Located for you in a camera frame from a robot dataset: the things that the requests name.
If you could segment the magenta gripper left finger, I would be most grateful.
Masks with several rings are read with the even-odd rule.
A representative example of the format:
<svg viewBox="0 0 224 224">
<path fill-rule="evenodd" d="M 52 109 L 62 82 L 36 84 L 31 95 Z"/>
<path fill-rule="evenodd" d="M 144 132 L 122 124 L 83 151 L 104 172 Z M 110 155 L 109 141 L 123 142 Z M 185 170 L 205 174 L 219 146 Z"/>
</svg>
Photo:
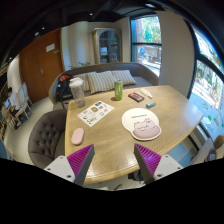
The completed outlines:
<svg viewBox="0 0 224 224">
<path fill-rule="evenodd" d="M 68 157 L 57 157 L 45 168 L 45 171 L 82 186 L 94 155 L 94 145 L 91 144 Z"/>
</svg>

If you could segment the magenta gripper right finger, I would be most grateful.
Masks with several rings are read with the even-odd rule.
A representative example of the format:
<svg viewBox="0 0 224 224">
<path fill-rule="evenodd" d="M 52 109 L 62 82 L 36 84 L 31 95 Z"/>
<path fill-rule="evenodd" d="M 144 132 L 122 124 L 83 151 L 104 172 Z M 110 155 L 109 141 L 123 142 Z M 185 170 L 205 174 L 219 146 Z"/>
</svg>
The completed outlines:
<svg viewBox="0 0 224 224">
<path fill-rule="evenodd" d="M 182 166 L 171 156 L 161 156 L 139 144 L 134 145 L 134 155 L 146 184 L 152 183 L 182 169 Z"/>
</svg>

